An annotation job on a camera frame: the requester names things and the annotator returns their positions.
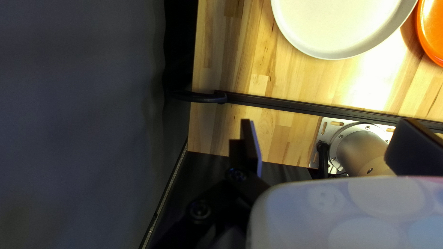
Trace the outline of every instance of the screw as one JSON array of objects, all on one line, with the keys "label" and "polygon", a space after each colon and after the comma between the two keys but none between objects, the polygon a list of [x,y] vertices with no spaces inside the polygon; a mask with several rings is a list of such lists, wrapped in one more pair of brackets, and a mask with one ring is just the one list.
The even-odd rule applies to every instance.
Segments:
[{"label": "screw", "polygon": [[229,176],[238,182],[243,182],[244,180],[246,180],[246,175],[239,169],[230,169],[229,170]]},{"label": "screw", "polygon": [[193,218],[203,220],[210,215],[211,208],[204,200],[198,200],[191,203],[189,213]]}]

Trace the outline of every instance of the butcher block wood surface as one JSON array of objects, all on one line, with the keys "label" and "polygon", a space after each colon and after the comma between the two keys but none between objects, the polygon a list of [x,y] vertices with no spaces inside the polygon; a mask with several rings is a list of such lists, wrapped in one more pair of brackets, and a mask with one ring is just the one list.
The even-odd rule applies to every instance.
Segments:
[{"label": "butcher block wood surface", "polygon": [[[443,121],[443,68],[424,54],[414,14],[359,56],[321,60],[282,35],[270,0],[200,0],[195,92],[214,89]],[[240,119],[254,121],[263,161],[307,167],[321,117],[192,103],[188,149],[228,155]]]}]

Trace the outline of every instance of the black metal frame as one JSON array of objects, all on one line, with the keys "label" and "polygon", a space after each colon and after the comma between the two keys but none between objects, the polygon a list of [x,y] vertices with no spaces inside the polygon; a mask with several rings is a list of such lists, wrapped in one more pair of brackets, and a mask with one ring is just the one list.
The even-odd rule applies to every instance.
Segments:
[{"label": "black metal frame", "polygon": [[[381,125],[396,125],[398,121],[408,118],[386,113],[377,113],[344,107],[320,105],[307,102],[285,100],[272,97],[233,93],[228,91],[215,90],[215,93],[225,93],[228,97],[227,103],[236,105],[248,105],[268,108],[273,110],[287,111],[293,113],[304,113],[322,117],[349,119],[359,122],[375,123]],[[443,122],[416,119],[422,125],[433,132],[443,133]]]},{"label": "black metal frame", "polygon": [[238,225],[246,234],[250,209],[270,186],[258,176],[261,155],[257,153],[260,148],[253,122],[241,120],[241,133],[241,139],[229,140],[229,169],[224,180],[191,201],[185,215],[161,237],[154,249],[194,248],[213,224],[220,233],[225,222]]}]

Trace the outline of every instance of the slotted hole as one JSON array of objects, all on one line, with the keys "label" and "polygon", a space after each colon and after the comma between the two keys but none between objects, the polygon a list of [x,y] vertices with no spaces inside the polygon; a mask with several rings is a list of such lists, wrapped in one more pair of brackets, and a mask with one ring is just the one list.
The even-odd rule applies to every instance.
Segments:
[{"label": "slotted hole", "polygon": [[325,134],[327,124],[328,124],[328,122],[323,123],[322,135]]},{"label": "slotted hole", "polygon": [[343,123],[343,122],[332,121],[332,122],[331,122],[331,125],[335,125],[335,126],[344,126],[345,123]]},{"label": "slotted hole", "polygon": [[314,160],[312,160],[312,162],[313,162],[313,163],[316,163],[318,157],[319,157],[319,153],[316,152],[315,155],[314,155]]}]

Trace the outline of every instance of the gray wall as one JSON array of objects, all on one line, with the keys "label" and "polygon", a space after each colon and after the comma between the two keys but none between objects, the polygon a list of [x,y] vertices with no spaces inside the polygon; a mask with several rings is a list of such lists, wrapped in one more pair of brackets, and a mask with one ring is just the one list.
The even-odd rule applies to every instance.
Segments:
[{"label": "gray wall", "polygon": [[0,1],[1,248],[139,246],[187,132],[163,31],[162,1]]}]

